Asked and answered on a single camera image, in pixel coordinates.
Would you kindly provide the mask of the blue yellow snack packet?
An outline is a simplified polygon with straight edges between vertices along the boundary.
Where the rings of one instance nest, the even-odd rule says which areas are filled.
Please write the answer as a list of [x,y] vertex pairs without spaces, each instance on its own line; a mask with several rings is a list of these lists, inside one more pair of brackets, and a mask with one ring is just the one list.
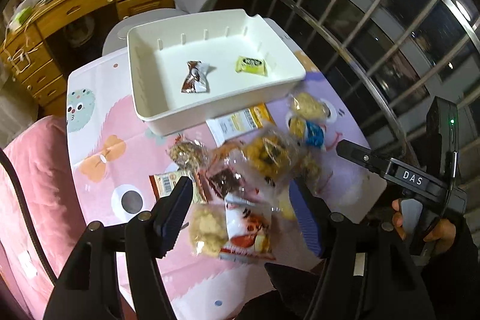
[[289,134],[303,145],[321,149],[325,143],[325,131],[317,124],[299,116],[287,120]]

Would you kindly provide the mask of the red white snack packet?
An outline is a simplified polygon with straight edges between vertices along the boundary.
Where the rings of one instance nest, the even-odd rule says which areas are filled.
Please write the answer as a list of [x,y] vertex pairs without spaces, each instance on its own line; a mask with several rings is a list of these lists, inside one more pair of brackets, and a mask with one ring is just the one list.
[[229,193],[224,206],[228,240],[220,250],[220,258],[247,263],[275,261],[270,205],[250,202]]

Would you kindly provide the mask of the clear bag pale puffs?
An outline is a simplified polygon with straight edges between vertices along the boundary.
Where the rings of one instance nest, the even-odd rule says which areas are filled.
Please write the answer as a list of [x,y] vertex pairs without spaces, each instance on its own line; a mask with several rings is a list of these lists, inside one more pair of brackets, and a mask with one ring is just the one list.
[[219,257],[228,241],[224,206],[194,205],[190,214],[189,236],[195,255]]

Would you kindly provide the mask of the dark nut cluster packet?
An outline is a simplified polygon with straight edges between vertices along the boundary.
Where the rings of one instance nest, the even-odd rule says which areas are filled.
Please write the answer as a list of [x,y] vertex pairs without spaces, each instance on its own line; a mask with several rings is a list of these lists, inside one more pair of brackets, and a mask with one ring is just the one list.
[[333,171],[312,152],[307,152],[300,160],[298,171],[307,188],[316,195],[323,191],[333,176]]

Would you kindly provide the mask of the yellow puffs clear bag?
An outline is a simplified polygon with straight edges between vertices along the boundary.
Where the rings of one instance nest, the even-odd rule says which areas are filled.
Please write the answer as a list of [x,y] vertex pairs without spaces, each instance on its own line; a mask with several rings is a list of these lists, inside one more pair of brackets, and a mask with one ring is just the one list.
[[301,145],[285,132],[269,128],[228,154],[231,167],[263,193],[276,193],[288,181],[304,155]]

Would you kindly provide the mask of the pale cookie clear packet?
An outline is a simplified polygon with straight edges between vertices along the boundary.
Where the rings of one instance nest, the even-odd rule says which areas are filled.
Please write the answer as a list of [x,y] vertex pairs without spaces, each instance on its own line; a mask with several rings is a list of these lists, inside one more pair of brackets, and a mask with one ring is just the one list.
[[318,101],[306,92],[291,96],[290,109],[294,114],[309,121],[326,121],[331,115],[329,107],[323,101]]

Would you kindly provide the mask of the cartoon printed table cover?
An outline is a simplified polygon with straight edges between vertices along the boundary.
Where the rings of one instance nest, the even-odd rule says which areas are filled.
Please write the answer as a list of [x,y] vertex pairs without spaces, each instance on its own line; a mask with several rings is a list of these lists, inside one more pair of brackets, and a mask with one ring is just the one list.
[[[68,79],[69,104],[78,103],[82,92],[93,95],[80,113],[80,129],[67,135],[76,194],[87,222],[113,226],[150,210],[156,201],[151,176],[176,168],[168,156],[173,138],[155,135],[137,118],[130,79],[126,49],[88,63]],[[335,153],[340,140],[365,145],[366,139],[327,79],[309,72],[304,87],[337,112],[326,127],[320,153],[326,174],[321,196],[331,210],[359,222],[386,183]],[[260,264],[196,255],[187,231],[181,232],[159,268],[179,319],[232,319],[249,300],[272,287]]]

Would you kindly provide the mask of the pink quilted blanket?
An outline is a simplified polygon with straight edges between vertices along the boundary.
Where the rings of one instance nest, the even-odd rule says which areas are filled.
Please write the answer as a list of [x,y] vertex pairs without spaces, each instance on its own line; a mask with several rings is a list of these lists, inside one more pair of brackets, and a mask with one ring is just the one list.
[[[5,149],[56,274],[86,227],[67,150],[66,124],[56,116],[35,122]],[[53,284],[38,259],[5,172],[1,173],[1,276],[27,317],[42,319]]]

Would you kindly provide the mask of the metal window grille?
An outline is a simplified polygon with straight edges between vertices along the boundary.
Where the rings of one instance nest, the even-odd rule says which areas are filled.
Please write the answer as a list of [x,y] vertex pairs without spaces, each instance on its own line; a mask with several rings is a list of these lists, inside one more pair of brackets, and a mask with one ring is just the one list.
[[473,0],[252,0],[299,44],[376,148],[418,148],[435,97],[479,151],[479,9]]

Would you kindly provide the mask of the dark brown cake packet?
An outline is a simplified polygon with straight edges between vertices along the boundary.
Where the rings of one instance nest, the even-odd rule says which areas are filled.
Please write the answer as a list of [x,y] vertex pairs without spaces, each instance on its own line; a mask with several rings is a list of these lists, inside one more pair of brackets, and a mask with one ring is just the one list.
[[230,164],[219,163],[203,169],[199,172],[199,179],[211,197],[222,200],[230,193],[240,195],[247,191],[247,183],[243,176]]

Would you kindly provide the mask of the white orange snack box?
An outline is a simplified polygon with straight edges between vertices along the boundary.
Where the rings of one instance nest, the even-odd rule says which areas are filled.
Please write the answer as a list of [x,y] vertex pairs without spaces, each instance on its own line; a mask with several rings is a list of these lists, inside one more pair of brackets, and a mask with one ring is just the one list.
[[268,107],[258,104],[228,115],[206,120],[217,146],[247,133],[275,124]]

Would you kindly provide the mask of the yellow-green candy packet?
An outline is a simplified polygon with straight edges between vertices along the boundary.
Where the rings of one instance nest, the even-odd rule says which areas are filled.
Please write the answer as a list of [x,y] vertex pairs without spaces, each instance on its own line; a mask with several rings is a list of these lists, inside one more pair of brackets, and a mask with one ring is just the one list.
[[235,64],[237,73],[245,72],[257,76],[267,76],[266,63],[263,59],[240,56]]

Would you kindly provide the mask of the brown chocolate snack packet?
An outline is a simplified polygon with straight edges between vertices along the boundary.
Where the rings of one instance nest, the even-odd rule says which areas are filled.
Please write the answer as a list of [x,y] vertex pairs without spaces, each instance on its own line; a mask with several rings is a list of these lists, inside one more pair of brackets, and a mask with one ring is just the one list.
[[208,70],[210,65],[205,62],[189,61],[187,62],[189,69],[188,75],[181,87],[182,93],[208,93]]

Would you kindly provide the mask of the white plastic storage bin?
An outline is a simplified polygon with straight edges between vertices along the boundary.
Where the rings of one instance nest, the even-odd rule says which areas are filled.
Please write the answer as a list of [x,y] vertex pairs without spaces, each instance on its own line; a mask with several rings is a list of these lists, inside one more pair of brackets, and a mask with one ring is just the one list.
[[[241,9],[139,25],[128,31],[127,49],[136,115],[161,136],[285,97],[306,76],[266,20]],[[240,56],[263,59],[267,76],[237,73]],[[189,61],[210,65],[208,93],[181,92]]]

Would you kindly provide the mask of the wooden desk with drawers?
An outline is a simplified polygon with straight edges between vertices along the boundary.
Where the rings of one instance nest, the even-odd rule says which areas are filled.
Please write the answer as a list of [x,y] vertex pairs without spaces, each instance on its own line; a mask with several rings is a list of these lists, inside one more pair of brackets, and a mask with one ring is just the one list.
[[114,26],[173,0],[51,0],[35,7],[18,32],[1,42],[1,60],[35,100],[40,115],[65,111],[68,76],[99,58]]

